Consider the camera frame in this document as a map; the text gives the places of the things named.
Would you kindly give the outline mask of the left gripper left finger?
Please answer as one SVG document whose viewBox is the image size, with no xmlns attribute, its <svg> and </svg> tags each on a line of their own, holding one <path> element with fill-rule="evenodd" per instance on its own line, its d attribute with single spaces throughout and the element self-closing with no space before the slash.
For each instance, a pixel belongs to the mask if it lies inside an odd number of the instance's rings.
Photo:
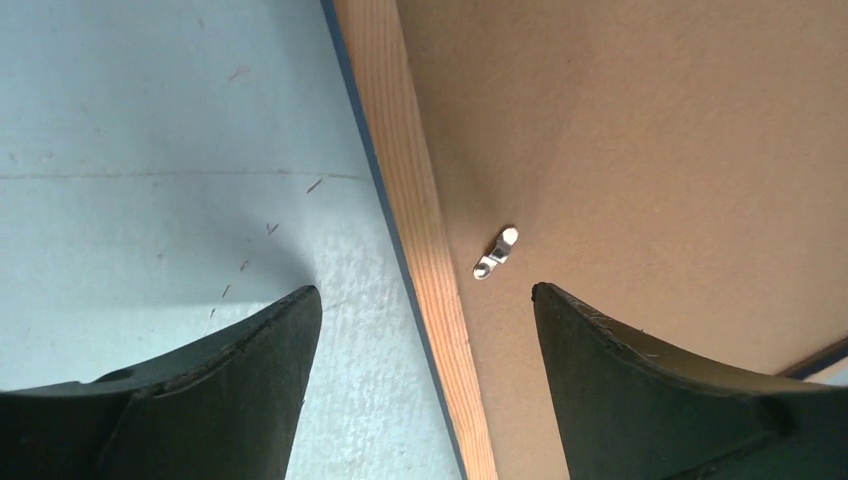
<svg viewBox="0 0 848 480">
<path fill-rule="evenodd" d="M 318 289 L 90 383 L 1 395 L 5 479 L 282 479 L 322 324 Z"/>
</svg>

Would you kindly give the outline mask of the brown backing board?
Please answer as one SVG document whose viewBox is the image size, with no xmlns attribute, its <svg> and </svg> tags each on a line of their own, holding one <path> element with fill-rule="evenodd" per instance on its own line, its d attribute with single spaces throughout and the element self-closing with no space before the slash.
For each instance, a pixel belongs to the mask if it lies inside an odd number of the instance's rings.
<svg viewBox="0 0 848 480">
<path fill-rule="evenodd" d="M 777 373 L 847 334 L 843 1 L 402 1 L 502 479 L 568 475 L 550 282 Z"/>
</svg>

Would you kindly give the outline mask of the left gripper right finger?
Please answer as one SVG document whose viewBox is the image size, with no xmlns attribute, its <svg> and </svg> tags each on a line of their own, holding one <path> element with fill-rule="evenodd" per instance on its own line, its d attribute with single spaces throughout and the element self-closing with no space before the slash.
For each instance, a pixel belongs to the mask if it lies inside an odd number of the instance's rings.
<svg viewBox="0 0 848 480">
<path fill-rule="evenodd" d="M 551 283 L 532 303 L 574 479 L 843 479 L 847 390 L 726 365 Z"/>
</svg>

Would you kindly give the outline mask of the wooden picture frame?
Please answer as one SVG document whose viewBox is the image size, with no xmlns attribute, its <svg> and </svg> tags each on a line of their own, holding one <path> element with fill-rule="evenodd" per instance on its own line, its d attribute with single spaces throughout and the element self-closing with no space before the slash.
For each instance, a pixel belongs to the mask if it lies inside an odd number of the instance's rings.
<svg viewBox="0 0 848 480">
<path fill-rule="evenodd" d="M 470 479 L 499 477 L 398 5 L 330 1 L 326 15 L 356 87 L 394 235 Z M 774 373 L 829 381 L 847 364 L 847 334 Z"/>
</svg>

